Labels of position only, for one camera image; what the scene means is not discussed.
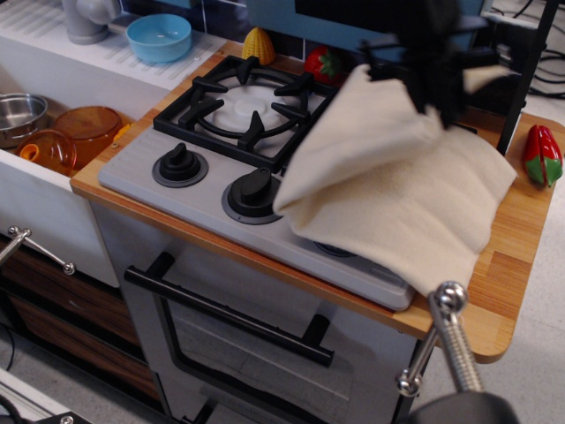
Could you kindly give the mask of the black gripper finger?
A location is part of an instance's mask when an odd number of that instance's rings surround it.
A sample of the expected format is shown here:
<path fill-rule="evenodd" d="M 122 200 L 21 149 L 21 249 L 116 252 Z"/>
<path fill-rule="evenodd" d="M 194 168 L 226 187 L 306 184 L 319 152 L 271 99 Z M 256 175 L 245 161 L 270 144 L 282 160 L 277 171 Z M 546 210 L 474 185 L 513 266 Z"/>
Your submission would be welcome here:
<path fill-rule="evenodd" d="M 463 87 L 442 87 L 439 92 L 439 112 L 445 129 L 453 125 L 464 113 L 468 94 Z"/>
<path fill-rule="evenodd" d="M 425 114 L 429 107 L 437 108 L 435 85 L 430 80 L 409 79 L 405 82 L 411 101 L 419 114 Z"/>

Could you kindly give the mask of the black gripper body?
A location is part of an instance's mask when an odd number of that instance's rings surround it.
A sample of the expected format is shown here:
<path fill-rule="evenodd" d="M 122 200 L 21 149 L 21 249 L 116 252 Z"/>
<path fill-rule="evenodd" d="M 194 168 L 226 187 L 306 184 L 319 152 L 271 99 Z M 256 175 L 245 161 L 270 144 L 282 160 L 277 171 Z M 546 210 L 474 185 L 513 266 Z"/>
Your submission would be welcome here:
<path fill-rule="evenodd" d="M 514 73 L 501 63 L 498 51 L 481 47 L 461 50 L 456 35 L 489 27 L 481 16 L 460 12 L 456 1 L 390 1 L 383 13 L 389 30 L 362 42 L 374 80 L 400 79 L 406 87 L 482 88 Z"/>

